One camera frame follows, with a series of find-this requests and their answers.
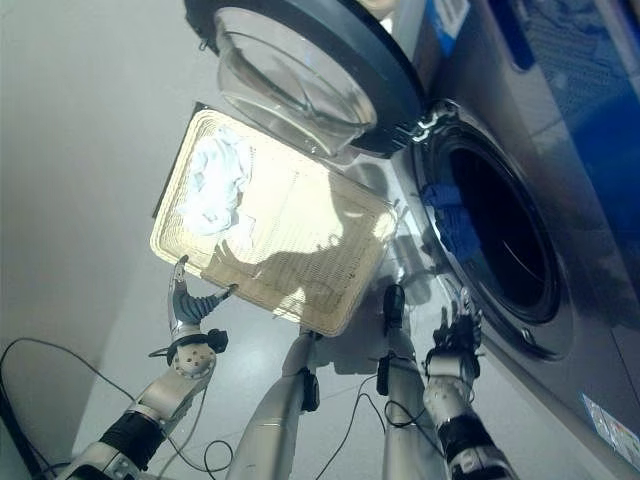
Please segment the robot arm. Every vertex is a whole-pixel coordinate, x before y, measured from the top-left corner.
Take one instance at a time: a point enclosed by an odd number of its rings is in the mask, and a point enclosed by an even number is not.
[[[473,381],[480,375],[475,351],[480,346],[481,312],[473,312],[466,288],[461,310],[453,305],[449,325],[433,334],[435,347],[427,354],[424,405],[435,424],[452,480],[517,480],[504,454],[495,446],[471,408]]]
[[[200,322],[237,287],[222,295],[194,298],[187,292],[184,267],[175,266],[169,285],[167,371],[151,383],[125,413],[57,478],[60,480],[134,480],[146,470],[160,444],[206,388],[216,365],[216,353],[227,346],[227,334],[217,329],[203,334]]]

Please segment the black cable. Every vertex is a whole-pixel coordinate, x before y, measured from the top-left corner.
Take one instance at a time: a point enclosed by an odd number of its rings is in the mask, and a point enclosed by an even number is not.
[[[42,470],[40,473],[31,477],[31,480],[40,480],[41,478],[44,478],[44,476],[49,472],[53,472],[53,474],[56,475],[55,470],[57,470],[58,468],[68,467],[69,465],[71,465],[71,462],[54,463],[53,465],[50,465]]]
[[[402,422],[402,423],[394,423],[394,422],[392,422],[391,419],[389,418],[389,414],[387,413],[387,408],[389,407],[389,405],[397,406],[409,418],[409,420],[407,422]],[[418,420],[418,418],[420,418],[420,416],[424,412],[425,412],[425,409],[422,409],[422,411],[418,415],[415,415],[415,416],[411,415],[411,412],[409,412],[409,410],[404,405],[396,402],[395,400],[389,400],[384,405],[384,416],[387,419],[387,422],[389,422],[389,425],[393,425],[394,427],[398,427],[398,428],[405,428],[405,427],[408,427],[409,425],[415,425],[416,428],[418,429],[418,431],[431,444],[431,446],[435,449],[435,451],[438,452],[438,454],[442,458],[446,458],[444,453],[442,453],[442,450],[440,450],[440,448],[438,448],[438,446],[436,445],[436,442],[434,442],[431,439],[431,437],[429,436],[429,434],[427,434],[427,432],[424,431],[424,428],[422,428],[420,426],[420,424],[418,422],[416,422],[416,420]]]
[[[229,450],[229,462],[224,467],[211,469],[211,468],[209,468],[209,463],[207,462],[207,453],[209,453],[209,449],[211,447],[213,447],[214,445],[216,445],[218,443],[221,444],[221,445],[224,445]],[[213,474],[215,472],[221,472],[222,470],[225,470],[225,469],[227,469],[227,468],[229,468],[231,466],[231,462],[233,462],[233,448],[231,448],[231,445],[229,445],[224,440],[213,440],[212,442],[209,442],[209,445],[207,445],[207,448],[204,449],[203,460],[204,460],[204,468],[207,469],[207,474],[213,480],[216,480],[216,477],[213,476]]]
[[[63,351],[65,353],[67,353],[68,355],[71,355],[72,357],[74,357],[76,360],[80,361],[80,363],[82,363],[85,367],[87,367],[89,370],[91,370],[95,375],[97,375],[98,377],[100,377],[102,380],[104,380],[107,384],[111,385],[113,388],[115,388],[116,390],[118,390],[120,393],[122,393],[125,397],[127,397],[129,400],[131,400],[132,402],[135,401],[135,398],[133,397],[133,395],[131,395],[129,392],[127,392],[124,388],[122,388],[121,386],[119,386],[118,384],[116,384],[113,380],[110,380],[109,378],[107,378],[105,375],[103,375],[102,373],[100,373],[100,371],[95,368],[93,365],[91,365],[87,360],[85,360],[84,358],[82,358],[80,355],[78,355],[77,353],[75,353],[74,351],[63,347],[61,345],[52,343],[52,342],[47,342],[45,340],[40,340],[38,338],[32,338],[32,337],[19,337],[16,338],[15,340],[13,340],[11,343],[9,343],[9,345],[7,345],[7,348],[5,348],[4,352],[2,353],[2,356],[0,357],[0,391],[2,392],[2,395],[4,397],[4,401],[6,402],[7,409],[11,409],[11,403],[9,401],[9,396],[7,395],[7,388],[4,384],[4,377],[3,377],[3,367],[4,367],[4,362],[5,359],[7,357],[7,354],[9,353],[9,351],[18,343],[20,342],[32,342],[35,344],[40,344],[40,345],[45,345],[60,351]],[[200,413],[202,412],[202,405],[204,404],[204,395],[202,398],[202,402],[200,404],[200,411],[196,417],[196,421],[194,422],[194,426],[192,427],[193,430],[195,430],[195,427],[197,425],[198,420],[200,419]],[[40,459],[42,460],[42,462],[45,464],[45,468],[41,469],[40,472],[36,473],[34,478],[41,478],[44,475],[46,475],[47,473],[51,472],[52,470],[54,470],[55,468],[60,468],[60,466],[62,466],[63,464],[66,466],[69,463],[68,462],[61,462],[61,463],[57,463],[57,464],[51,464],[49,461],[47,461],[47,459],[45,458],[45,456],[36,448],[36,446],[29,440],[29,438],[24,434],[24,432],[21,431],[22,436],[24,437],[24,439],[26,440],[26,442],[28,443],[29,447],[31,447],[31,449],[40,457]],[[188,465],[189,467],[193,468],[194,470],[197,470],[199,472],[207,472],[207,470],[205,468],[199,467],[198,465],[194,464],[193,462],[190,462],[188,457],[185,457],[182,454],[181,449],[175,444],[175,442],[173,441],[173,439],[171,438],[171,436],[167,437],[169,440],[169,443],[171,444],[171,446],[173,447],[173,449],[176,451],[176,454],[182,459],[182,461]],[[225,468],[228,468],[229,465],[231,464],[231,462],[229,462],[228,465],[221,467],[221,469],[215,469],[212,470],[213,472],[218,472],[221,470],[224,470]]]
[[[207,390],[208,390],[208,387],[205,388],[204,391],[202,392],[202,397],[200,398],[200,406],[198,406],[198,413],[196,413],[196,418],[193,421],[193,425],[191,425],[191,429],[187,434],[187,438],[182,442],[182,445],[178,447],[175,441],[173,440],[173,438],[171,438],[169,435],[165,435],[165,438],[169,441],[169,443],[171,444],[173,449],[176,451],[176,453],[174,453],[171,456],[171,458],[169,458],[169,460],[167,460],[167,462],[162,466],[162,468],[160,469],[160,473],[158,473],[158,475],[156,476],[156,480],[160,480],[162,478],[162,475],[164,475],[164,472],[167,471],[167,468],[169,468],[169,465],[173,463],[176,457],[180,457],[184,463],[189,465],[194,470],[198,470],[200,472],[205,471],[204,469],[200,468],[199,466],[191,462],[191,460],[189,460],[189,458],[186,455],[184,455],[182,451],[189,444],[189,442],[191,441],[191,437],[193,437],[193,434],[196,432],[196,428],[198,427],[198,423],[200,422],[200,415],[202,415],[202,410],[204,409],[204,400],[205,400],[205,397],[207,396]]]
[[[31,342],[31,343],[35,343],[35,344],[45,345],[45,346],[48,346],[48,347],[55,348],[57,350],[63,351],[65,353],[67,353],[68,355],[71,355],[72,357],[74,357],[77,360],[79,360],[80,362],[82,362],[82,364],[84,364],[84,366],[87,367],[89,370],[91,370],[94,374],[99,376],[101,379],[103,379],[105,382],[107,382],[112,387],[118,389],[120,392],[122,392],[124,395],[126,395],[131,401],[133,401],[133,397],[129,393],[127,393],[126,390],[124,390],[122,387],[116,385],[113,381],[109,380],[107,377],[102,375],[93,365],[91,365],[89,362],[87,362],[84,358],[80,357],[80,355],[78,355],[77,353],[69,350],[68,348],[62,347],[62,346],[57,345],[55,343],[47,342],[45,340],[40,340],[38,338],[20,337],[20,338],[16,338],[11,343],[9,343],[9,345],[7,345],[7,348],[5,348],[4,352],[2,353],[2,357],[0,357],[0,390],[2,391],[2,395],[4,396],[4,399],[5,399],[6,403],[7,403],[7,409],[9,410],[9,412],[8,412],[9,414],[12,414],[12,415],[15,416],[15,414],[13,414],[13,406],[11,405],[11,401],[9,400],[9,393],[7,391],[7,387],[6,387],[5,382],[4,382],[3,367],[4,367],[4,362],[7,359],[7,355],[9,354],[11,349],[15,345],[20,343],[20,342]],[[36,455],[38,455],[38,457],[40,457],[42,462],[45,464],[45,470],[50,469],[51,468],[51,463],[40,452],[40,450],[38,450],[38,448],[33,444],[33,442],[29,439],[29,437],[27,437],[27,435],[24,433],[24,431],[21,430],[21,434],[24,437],[24,439],[27,442],[27,444],[29,445],[29,447],[36,453]]]
[[[85,367],[87,367],[89,370],[91,370],[94,374],[96,374],[98,377],[100,377],[102,380],[107,382],[109,385],[111,385],[116,390],[120,391],[120,393],[125,395],[129,400],[131,400],[132,402],[135,400],[133,398],[133,396],[129,392],[127,392],[124,388],[122,388],[119,385],[117,385],[116,383],[114,383],[112,380],[109,380],[102,373],[100,373],[100,371],[97,368],[95,368],[93,365],[91,365],[89,362],[87,362],[84,358],[82,358],[77,353],[69,350],[66,347],[62,347],[60,345],[57,345],[55,343],[51,343],[51,342],[47,342],[45,340],[40,340],[40,339],[37,339],[37,338],[31,338],[31,337],[20,337],[20,338],[17,338],[7,346],[7,348],[5,349],[4,353],[2,354],[2,357],[0,357],[0,378],[2,378],[2,367],[4,365],[4,361],[6,359],[6,356],[9,353],[9,350],[11,348],[13,348],[14,345],[16,345],[17,343],[20,343],[20,342],[32,342],[32,343],[36,343],[36,344],[40,344],[40,345],[46,345],[48,347],[52,347],[52,348],[55,348],[55,349],[60,350],[62,352],[65,352],[68,355],[71,355],[76,360],[80,361]],[[0,382],[0,384],[2,385],[2,389],[5,391],[5,394],[6,394],[6,388],[4,386],[4,380],[2,380]]]
[[[403,409],[404,407],[400,405],[398,402],[396,402],[395,400],[389,400],[387,403],[384,404],[384,417],[387,419],[387,422],[389,423],[389,425],[396,428],[408,427],[412,423],[415,423],[427,411],[426,408],[423,408],[422,410],[420,410],[420,413],[415,417],[412,417],[411,415],[407,415],[409,417],[409,420],[407,422],[396,423],[391,421],[391,418],[389,418],[389,414],[387,413],[387,408],[389,408],[389,405],[397,405]]]
[[[333,455],[331,455],[331,458],[329,458],[329,461],[327,461],[327,463],[322,468],[322,470],[320,470],[320,473],[315,478],[315,480],[318,480],[324,474],[324,472],[327,470],[327,468],[329,468],[329,465],[331,465],[331,462],[333,462],[333,460],[335,460],[335,458],[338,456],[338,453],[340,453],[340,450],[342,450],[342,447],[344,447],[344,444],[347,442],[347,438],[349,438],[349,433],[351,433],[351,427],[353,426],[353,420],[356,417],[356,410],[358,408],[358,403],[360,403],[360,399],[362,397],[367,397],[369,399],[369,402],[371,403],[371,406],[373,407],[373,409],[378,414],[378,418],[380,419],[380,423],[382,425],[382,431],[386,433],[386,429],[385,429],[385,426],[384,426],[384,422],[382,420],[382,416],[380,415],[380,412],[378,411],[376,406],[373,404],[373,400],[371,400],[371,397],[369,396],[368,393],[361,393],[362,392],[362,387],[364,387],[364,384],[367,383],[369,380],[373,380],[376,377],[377,377],[377,375],[371,375],[370,377],[365,378],[362,381],[362,383],[360,384],[360,387],[358,387],[358,394],[356,396],[356,402],[353,404],[353,411],[351,412],[351,419],[349,420],[349,426],[347,427],[347,432],[345,433],[342,441],[340,442],[340,445],[338,445],[338,448],[336,448],[335,452],[333,452]]]

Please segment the washing machine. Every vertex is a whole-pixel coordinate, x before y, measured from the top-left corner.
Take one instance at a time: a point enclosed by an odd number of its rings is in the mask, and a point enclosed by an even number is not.
[[[224,97],[261,128],[397,162],[485,345],[640,472],[638,3],[185,3]]]

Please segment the washing machine drum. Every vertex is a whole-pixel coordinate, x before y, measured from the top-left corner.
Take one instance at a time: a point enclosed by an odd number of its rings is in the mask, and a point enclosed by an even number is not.
[[[564,357],[573,315],[557,255],[526,182],[481,125],[444,116],[413,146],[417,188],[457,280],[475,293],[512,346]]]

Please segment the white cloth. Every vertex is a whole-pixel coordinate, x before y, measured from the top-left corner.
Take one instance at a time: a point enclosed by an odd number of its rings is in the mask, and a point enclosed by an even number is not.
[[[213,235],[237,223],[238,194],[251,180],[251,147],[221,127],[193,149],[187,194],[178,212],[196,235]]]

